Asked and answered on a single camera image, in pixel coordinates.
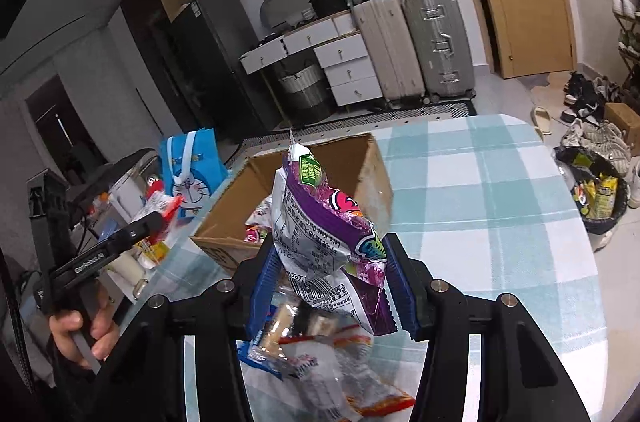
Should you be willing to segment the person's left hand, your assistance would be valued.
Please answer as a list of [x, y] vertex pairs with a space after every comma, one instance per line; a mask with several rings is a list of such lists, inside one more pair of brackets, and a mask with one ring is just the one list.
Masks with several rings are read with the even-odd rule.
[[55, 347], [61, 355], [85, 370], [93, 370], [112, 353], [119, 339], [115, 307], [107, 289], [97, 283], [92, 317], [77, 309], [63, 309], [48, 319]]

